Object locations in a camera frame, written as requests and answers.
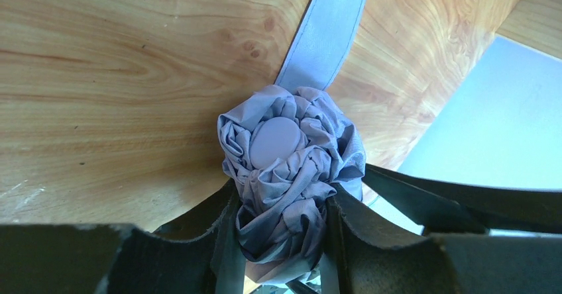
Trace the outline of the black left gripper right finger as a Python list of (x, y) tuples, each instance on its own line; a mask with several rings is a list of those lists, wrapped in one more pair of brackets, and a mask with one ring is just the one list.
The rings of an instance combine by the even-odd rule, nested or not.
[(560, 293), (561, 239), (420, 236), (338, 188), (328, 198), (324, 293)]

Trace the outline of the lavender folding umbrella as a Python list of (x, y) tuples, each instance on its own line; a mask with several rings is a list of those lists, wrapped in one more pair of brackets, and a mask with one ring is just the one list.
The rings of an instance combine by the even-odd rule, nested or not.
[(362, 199), (366, 153), (328, 95), (366, 0), (311, 0), (273, 84), (219, 115), (223, 171), (237, 187), (235, 226), (247, 275), (281, 284), (318, 264), (326, 200), (340, 185)]

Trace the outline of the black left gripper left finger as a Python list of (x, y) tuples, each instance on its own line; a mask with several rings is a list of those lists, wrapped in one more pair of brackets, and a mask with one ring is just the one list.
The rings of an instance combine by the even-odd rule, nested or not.
[(154, 232), (133, 224), (4, 224), (2, 293), (242, 293), (233, 180)]

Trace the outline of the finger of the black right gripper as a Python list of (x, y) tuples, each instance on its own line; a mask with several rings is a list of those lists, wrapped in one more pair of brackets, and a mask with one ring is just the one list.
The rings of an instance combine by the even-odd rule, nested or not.
[(371, 164), (363, 182), (432, 232), (491, 229), (561, 234), (561, 193), (507, 190), (412, 177)]

